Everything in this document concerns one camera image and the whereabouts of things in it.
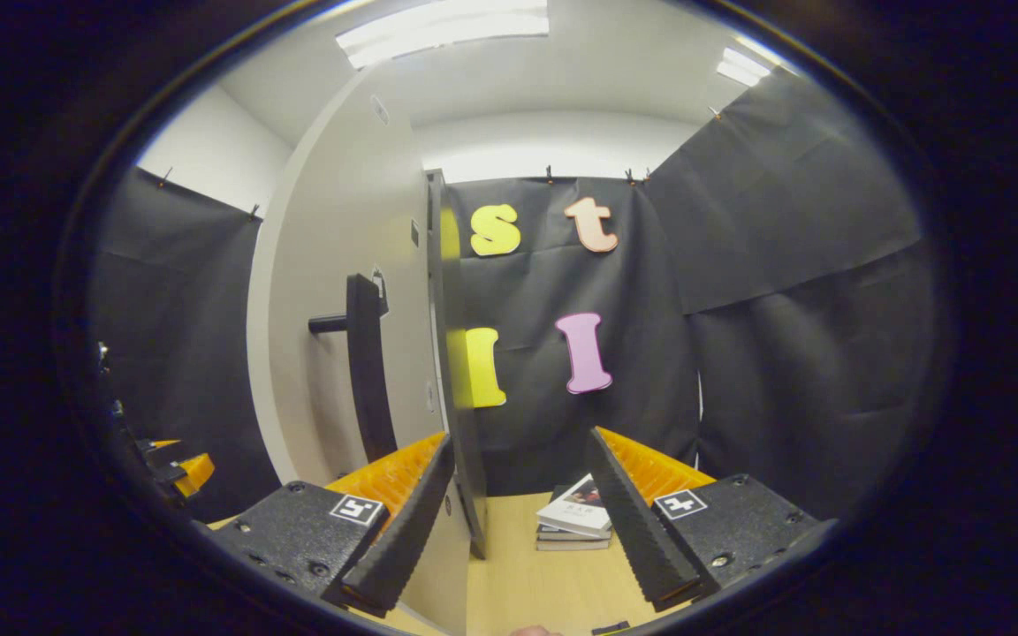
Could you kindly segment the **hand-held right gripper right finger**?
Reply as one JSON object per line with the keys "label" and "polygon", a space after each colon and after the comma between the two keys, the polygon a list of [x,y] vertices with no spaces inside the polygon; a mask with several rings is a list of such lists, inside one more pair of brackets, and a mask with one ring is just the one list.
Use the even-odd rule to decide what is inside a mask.
{"label": "hand-held right gripper right finger", "polygon": [[828,524],[755,476],[719,480],[596,427],[587,464],[645,600],[657,611],[743,587],[816,550]]}

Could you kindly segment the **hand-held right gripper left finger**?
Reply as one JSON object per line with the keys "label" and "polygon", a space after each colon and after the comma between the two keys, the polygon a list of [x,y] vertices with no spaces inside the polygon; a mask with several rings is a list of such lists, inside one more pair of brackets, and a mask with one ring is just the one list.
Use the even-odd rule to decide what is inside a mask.
{"label": "hand-held right gripper left finger", "polygon": [[452,439],[429,435],[328,486],[290,482],[209,538],[300,599],[383,618],[415,572],[454,473]]}

